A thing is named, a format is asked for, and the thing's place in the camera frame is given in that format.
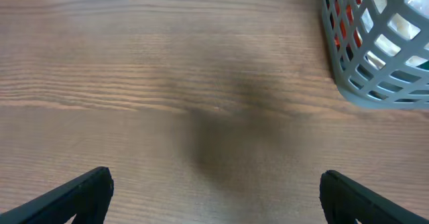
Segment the beige paper bag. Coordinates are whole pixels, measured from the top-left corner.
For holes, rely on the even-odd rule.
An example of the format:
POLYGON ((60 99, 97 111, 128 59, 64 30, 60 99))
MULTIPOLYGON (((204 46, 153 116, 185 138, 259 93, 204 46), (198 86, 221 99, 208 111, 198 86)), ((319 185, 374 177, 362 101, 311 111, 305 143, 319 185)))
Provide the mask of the beige paper bag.
POLYGON ((428 70, 428 0, 353 0, 364 59, 428 70))

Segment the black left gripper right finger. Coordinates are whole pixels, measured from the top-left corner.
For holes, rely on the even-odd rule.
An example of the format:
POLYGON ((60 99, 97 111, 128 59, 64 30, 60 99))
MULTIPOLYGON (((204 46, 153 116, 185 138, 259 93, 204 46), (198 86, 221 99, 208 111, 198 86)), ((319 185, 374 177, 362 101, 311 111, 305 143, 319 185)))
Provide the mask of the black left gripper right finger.
POLYGON ((329 224, 428 224, 428 220, 402 208, 336 170, 320 177, 320 202, 329 224))

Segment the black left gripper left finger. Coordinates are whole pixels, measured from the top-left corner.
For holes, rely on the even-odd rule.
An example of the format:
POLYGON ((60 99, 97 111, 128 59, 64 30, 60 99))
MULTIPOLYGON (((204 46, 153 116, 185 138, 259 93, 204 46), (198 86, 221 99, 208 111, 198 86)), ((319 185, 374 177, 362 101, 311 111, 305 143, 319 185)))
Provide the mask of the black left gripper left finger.
POLYGON ((2 223, 103 223, 113 197, 114 182, 99 166, 1 214, 2 223))

